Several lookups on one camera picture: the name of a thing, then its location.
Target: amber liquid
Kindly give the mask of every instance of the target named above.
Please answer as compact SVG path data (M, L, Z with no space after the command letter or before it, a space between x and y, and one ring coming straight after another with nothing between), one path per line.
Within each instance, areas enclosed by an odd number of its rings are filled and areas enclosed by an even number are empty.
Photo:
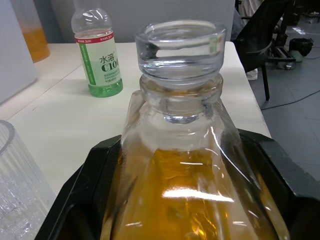
M278 239L252 208L245 187L240 186L244 194L239 196L222 158L208 149L158 149L144 170L134 171L140 171L134 187L118 202L120 210L112 216L116 223L104 222L101 240L108 240L110 232L112 240ZM264 197L273 202L269 194Z
M50 55L45 33L42 28L24 32L23 36L34 63Z

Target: bottle neck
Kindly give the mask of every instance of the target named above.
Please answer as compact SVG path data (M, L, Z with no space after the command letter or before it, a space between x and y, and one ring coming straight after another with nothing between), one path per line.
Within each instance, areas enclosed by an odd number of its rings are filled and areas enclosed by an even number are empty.
M100 7L100 0L73 0L76 10L96 9Z
M156 79L144 74L140 78L140 89L145 101L168 121L185 124L199 113L212 114L211 106L221 96L222 76L208 75L206 78L200 85L163 86L159 85Z

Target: white tabletop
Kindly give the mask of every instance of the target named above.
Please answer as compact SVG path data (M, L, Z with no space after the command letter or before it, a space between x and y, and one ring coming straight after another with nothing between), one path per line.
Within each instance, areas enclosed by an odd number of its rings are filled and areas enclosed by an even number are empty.
M139 89L134 43L116 45L123 91L110 98L89 94L76 44L50 44L51 56L36 68L39 79L0 105L0 119L17 129L54 192L84 163L90 149L122 133L131 94ZM220 71L222 101L235 126L270 136L231 42Z

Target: black plastic holder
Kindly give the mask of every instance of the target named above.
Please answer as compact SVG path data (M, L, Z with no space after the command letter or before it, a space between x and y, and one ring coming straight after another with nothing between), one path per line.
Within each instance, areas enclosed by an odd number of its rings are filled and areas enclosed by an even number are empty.
M271 138L239 130L245 156L257 168L291 240L319 240L320 185ZM35 240L99 240L121 136L100 142L63 185Z

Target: water bottle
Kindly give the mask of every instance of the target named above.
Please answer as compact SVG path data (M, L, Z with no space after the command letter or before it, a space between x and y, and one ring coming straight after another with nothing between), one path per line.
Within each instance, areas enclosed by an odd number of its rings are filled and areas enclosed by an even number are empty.
M120 93L120 75L112 23L100 0L73 0L71 26L80 47L90 93L106 98Z

